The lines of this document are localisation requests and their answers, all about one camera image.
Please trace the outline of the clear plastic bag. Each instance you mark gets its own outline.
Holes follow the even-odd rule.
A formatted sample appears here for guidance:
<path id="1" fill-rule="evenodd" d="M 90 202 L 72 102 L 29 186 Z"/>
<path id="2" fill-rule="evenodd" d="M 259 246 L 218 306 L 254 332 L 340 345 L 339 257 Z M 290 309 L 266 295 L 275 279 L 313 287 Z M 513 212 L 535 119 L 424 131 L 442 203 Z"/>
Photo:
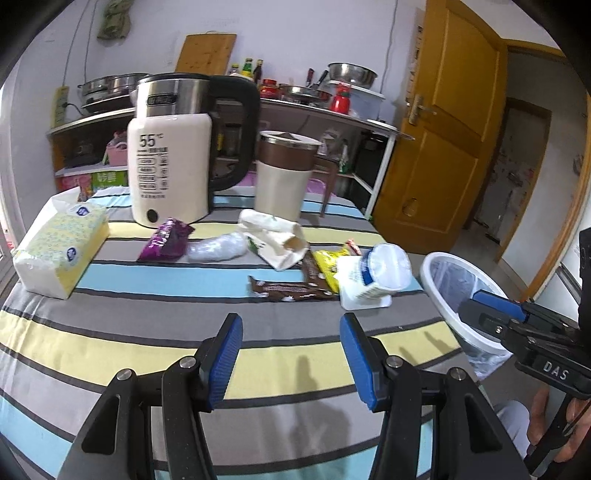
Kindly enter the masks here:
<path id="1" fill-rule="evenodd" d="M 245 255 L 249 250 L 245 235 L 232 232 L 214 238 L 191 242 L 185 255 L 191 262 L 219 262 Z"/>

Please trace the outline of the white paper bag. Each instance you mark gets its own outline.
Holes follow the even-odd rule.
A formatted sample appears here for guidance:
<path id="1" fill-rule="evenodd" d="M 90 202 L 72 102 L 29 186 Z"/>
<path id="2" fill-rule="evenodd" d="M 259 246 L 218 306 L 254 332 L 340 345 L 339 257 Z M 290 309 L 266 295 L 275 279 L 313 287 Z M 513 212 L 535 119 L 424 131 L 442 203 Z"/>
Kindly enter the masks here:
<path id="1" fill-rule="evenodd" d="M 240 212 L 236 230 L 249 241 L 252 251 L 276 271 L 290 269 L 308 251 L 300 224 L 253 209 Z"/>

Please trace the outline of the white trash bin with liner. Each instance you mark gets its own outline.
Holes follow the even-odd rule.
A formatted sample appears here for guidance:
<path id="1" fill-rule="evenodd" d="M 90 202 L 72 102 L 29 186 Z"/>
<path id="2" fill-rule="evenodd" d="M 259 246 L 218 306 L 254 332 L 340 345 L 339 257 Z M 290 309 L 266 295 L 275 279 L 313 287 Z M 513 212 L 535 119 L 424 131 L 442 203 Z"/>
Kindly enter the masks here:
<path id="1" fill-rule="evenodd" d="M 452 329 L 480 381 L 510 359 L 512 354 L 498 340 L 480 334 L 458 314 L 460 304 L 480 290 L 507 299 L 501 287 L 484 271 L 453 254 L 432 252 L 420 267 L 420 283 Z"/>

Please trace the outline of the person's grey-trousered knee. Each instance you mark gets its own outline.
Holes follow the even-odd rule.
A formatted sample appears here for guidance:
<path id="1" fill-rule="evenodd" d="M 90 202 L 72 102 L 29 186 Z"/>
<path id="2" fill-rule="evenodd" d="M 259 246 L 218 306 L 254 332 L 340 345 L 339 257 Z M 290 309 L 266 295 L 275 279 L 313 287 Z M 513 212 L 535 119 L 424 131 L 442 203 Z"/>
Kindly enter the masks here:
<path id="1" fill-rule="evenodd" d="M 527 436 L 530 414 L 519 401 L 509 400 L 494 405 L 494 411 L 506 429 L 521 457 L 527 455 L 530 441 Z"/>

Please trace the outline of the white yogurt cup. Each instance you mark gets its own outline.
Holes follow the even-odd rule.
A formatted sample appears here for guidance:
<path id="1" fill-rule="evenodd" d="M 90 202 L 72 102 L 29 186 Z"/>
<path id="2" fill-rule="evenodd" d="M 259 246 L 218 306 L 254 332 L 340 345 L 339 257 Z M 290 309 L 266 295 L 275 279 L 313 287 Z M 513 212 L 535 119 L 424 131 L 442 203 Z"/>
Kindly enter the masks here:
<path id="1" fill-rule="evenodd" d="M 382 243 L 361 256 L 339 258 L 335 279 L 342 308 L 356 311 L 389 307 L 394 294 L 406 291 L 414 276 L 406 251 Z"/>

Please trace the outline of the striped tablecloth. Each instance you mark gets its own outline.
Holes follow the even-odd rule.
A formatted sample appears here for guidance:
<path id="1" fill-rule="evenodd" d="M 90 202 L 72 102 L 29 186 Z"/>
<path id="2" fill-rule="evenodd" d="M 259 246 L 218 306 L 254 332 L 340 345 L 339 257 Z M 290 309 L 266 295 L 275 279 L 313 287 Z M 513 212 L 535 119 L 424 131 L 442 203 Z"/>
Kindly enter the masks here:
<path id="1" fill-rule="evenodd" d="M 201 422 L 221 479 L 365 479 L 382 418 L 363 405 L 339 343 L 338 301 L 276 303 L 252 279 L 298 282 L 254 254 L 137 262 L 150 231 L 125 188 L 99 191 L 110 235 L 71 296 L 16 285 L 1 309 L 1 436 L 35 479 L 58 474 L 112 377 L 167 368 L 238 314 L 243 344 L 224 400 Z"/>

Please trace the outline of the yellow snack wrapper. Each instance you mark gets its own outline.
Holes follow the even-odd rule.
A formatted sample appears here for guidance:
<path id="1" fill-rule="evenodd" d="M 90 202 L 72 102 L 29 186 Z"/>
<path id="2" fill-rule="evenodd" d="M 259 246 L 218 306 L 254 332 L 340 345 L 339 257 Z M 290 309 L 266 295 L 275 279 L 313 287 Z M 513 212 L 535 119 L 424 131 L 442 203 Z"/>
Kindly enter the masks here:
<path id="1" fill-rule="evenodd" d="M 324 274 L 325 281 L 327 281 L 332 292 L 339 293 L 339 281 L 335 278 L 338 272 L 337 260 L 341 257 L 351 255 L 349 248 L 342 246 L 339 250 L 317 250 L 312 252 L 318 268 Z"/>

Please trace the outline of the brown chocolate bar wrapper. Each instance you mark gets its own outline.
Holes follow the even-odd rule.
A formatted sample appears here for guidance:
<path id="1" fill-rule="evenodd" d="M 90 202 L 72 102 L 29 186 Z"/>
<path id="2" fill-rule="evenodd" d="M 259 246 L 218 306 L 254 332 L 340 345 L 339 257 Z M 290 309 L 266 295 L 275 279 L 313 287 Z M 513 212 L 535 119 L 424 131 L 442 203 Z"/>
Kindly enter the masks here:
<path id="1" fill-rule="evenodd" d="M 250 291 L 253 296 L 270 302 L 298 302 L 308 300 L 335 300 L 337 294 L 332 291 L 325 274 L 318 267 L 311 251 L 301 259 L 301 282 L 280 282 L 257 280 L 249 276 Z"/>

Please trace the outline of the yellow white tissue pack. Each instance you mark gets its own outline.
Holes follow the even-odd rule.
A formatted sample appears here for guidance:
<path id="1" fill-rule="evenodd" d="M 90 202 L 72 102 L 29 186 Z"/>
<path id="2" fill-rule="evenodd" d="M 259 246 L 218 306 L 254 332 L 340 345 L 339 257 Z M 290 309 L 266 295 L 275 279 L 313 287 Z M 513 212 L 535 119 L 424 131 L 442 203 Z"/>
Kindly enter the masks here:
<path id="1" fill-rule="evenodd" d="M 108 238 L 107 209 L 80 193 L 76 186 L 50 197 L 17 247 L 13 264 L 27 291 L 69 298 Z"/>

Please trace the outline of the purple snack wrapper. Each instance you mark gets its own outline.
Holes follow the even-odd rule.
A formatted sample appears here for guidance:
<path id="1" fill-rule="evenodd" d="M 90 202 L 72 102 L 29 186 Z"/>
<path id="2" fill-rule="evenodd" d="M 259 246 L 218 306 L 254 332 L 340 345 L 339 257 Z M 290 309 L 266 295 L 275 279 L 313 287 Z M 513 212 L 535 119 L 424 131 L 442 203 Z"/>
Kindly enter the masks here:
<path id="1" fill-rule="evenodd" d="M 151 235 L 142 248 L 137 262 L 167 262 L 182 257 L 194 228 L 184 222 L 168 218 Z"/>

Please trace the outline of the yellow wooden door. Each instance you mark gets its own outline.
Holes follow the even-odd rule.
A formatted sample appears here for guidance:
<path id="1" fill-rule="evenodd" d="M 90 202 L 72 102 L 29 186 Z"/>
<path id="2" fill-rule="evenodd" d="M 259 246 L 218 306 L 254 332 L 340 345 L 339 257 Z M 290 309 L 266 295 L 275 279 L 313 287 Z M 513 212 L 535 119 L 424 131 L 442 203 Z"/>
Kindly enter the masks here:
<path id="1" fill-rule="evenodd" d="M 461 1 L 430 1 L 404 139 L 377 204 L 377 231 L 411 253 L 448 251 L 475 206 L 499 135 L 505 41 Z"/>

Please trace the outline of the red thermos bottle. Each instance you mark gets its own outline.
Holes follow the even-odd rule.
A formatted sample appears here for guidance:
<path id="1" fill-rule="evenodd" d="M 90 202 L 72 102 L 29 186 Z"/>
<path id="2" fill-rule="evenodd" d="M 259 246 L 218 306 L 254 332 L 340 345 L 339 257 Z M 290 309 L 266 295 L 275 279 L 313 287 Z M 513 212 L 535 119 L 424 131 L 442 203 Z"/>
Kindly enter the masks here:
<path id="1" fill-rule="evenodd" d="M 351 86 L 340 83 L 332 95 L 332 103 L 329 110 L 335 113 L 348 115 L 351 107 Z"/>

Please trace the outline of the white brown lidded mug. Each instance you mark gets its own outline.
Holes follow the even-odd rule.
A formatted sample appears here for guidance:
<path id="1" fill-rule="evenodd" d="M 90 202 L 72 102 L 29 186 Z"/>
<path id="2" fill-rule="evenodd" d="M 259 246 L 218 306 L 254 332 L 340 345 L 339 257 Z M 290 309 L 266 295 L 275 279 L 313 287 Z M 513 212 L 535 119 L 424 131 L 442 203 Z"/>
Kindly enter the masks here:
<path id="1" fill-rule="evenodd" d="M 325 216 L 339 168 L 318 157 L 322 143 L 301 134 L 263 130 L 256 160 L 254 210 L 297 222 L 315 169 L 328 173 L 320 216 Z"/>

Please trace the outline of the white steel electric kettle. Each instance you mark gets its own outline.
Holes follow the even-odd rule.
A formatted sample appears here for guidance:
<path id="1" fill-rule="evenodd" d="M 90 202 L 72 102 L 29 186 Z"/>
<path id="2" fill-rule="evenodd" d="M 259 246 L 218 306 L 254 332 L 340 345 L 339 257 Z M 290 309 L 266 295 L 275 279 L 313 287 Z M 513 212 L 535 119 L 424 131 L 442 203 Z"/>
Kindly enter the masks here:
<path id="1" fill-rule="evenodd" d="M 214 192 L 235 186 L 256 153 L 260 96 L 256 84 L 236 76 L 163 73 L 138 81 L 135 114 L 127 126 L 128 185 L 133 220 L 155 228 L 168 218 L 191 224 L 212 209 Z M 218 100 L 242 106 L 238 161 L 213 173 Z"/>

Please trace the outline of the steel mixing bowl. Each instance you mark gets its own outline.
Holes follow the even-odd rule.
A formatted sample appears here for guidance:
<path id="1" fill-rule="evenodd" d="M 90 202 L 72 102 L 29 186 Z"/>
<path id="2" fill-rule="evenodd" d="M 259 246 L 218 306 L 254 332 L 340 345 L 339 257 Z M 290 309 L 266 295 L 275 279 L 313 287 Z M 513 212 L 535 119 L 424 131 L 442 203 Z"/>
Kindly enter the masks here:
<path id="1" fill-rule="evenodd" d="M 332 80 L 370 89 L 378 74 L 367 67 L 344 62 L 332 62 L 328 65 L 329 77 Z"/>

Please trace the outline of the pink plastic basket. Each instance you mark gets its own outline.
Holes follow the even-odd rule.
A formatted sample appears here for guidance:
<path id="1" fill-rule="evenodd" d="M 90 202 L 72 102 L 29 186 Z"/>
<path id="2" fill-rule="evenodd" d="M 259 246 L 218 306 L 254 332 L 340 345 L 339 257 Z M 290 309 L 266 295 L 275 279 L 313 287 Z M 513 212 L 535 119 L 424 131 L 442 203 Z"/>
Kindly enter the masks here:
<path id="1" fill-rule="evenodd" d="M 127 142 L 111 140 L 105 148 L 103 165 L 124 167 L 127 165 Z"/>

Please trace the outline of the white metal shelf rack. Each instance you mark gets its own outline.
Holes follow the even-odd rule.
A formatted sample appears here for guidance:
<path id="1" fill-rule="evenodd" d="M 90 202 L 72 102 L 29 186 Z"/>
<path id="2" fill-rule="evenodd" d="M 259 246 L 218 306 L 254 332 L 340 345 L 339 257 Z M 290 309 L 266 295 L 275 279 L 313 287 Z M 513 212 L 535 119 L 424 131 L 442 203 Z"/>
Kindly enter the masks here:
<path id="1" fill-rule="evenodd" d="M 59 152 L 66 148 L 67 138 L 77 133 L 88 136 L 92 132 L 104 129 L 109 122 L 119 122 L 122 125 L 127 125 L 134 115 L 135 109 L 128 107 L 87 115 L 50 129 L 46 133 L 46 137 L 52 143 L 54 149 L 54 162 L 56 164 L 61 162 Z M 367 202 L 363 204 L 362 212 L 363 216 L 370 220 L 394 152 L 394 146 L 401 139 L 412 141 L 414 137 L 385 122 L 372 119 L 362 120 L 320 107 L 273 99 L 263 99 L 260 105 L 260 121 L 267 128 L 277 130 L 284 125 L 294 126 L 298 119 L 302 121 L 298 126 L 298 130 L 303 133 L 311 133 L 314 137 L 318 137 L 329 128 L 346 133 L 352 149 L 356 149 L 362 131 L 369 131 L 387 138 L 386 149 L 381 157 L 375 181 L 368 183 L 359 175 L 353 173 L 348 176 L 369 195 Z"/>

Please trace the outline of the steel cooking pot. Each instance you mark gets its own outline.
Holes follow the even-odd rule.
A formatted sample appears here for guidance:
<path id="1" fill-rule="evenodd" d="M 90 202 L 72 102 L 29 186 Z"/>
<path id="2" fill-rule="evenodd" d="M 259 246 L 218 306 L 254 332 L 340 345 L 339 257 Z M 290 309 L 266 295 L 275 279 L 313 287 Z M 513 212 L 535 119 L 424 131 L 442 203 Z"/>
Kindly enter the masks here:
<path id="1" fill-rule="evenodd" d="M 147 73 L 126 73 L 96 78 L 78 86 L 82 108 L 89 114 L 131 108 L 130 94 Z"/>

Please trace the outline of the wooden cutting board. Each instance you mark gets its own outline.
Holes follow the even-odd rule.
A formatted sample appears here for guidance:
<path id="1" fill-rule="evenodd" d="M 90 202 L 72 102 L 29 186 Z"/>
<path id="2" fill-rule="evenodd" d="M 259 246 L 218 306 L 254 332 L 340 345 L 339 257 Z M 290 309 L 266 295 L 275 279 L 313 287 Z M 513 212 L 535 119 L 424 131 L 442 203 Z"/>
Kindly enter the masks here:
<path id="1" fill-rule="evenodd" d="M 175 72 L 224 75 L 235 46 L 235 33 L 204 33 L 185 37 Z"/>

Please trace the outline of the green hanging cloth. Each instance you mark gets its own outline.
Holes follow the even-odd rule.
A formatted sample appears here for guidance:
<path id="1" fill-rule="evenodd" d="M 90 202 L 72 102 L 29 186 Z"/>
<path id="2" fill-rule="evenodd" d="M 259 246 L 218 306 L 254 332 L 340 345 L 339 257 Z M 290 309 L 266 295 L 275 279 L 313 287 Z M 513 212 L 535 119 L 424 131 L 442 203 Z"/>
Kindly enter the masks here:
<path id="1" fill-rule="evenodd" d="M 100 40 L 119 40 L 127 37 L 130 28 L 130 9 L 133 0 L 111 0 L 107 3 L 97 38 Z"/>

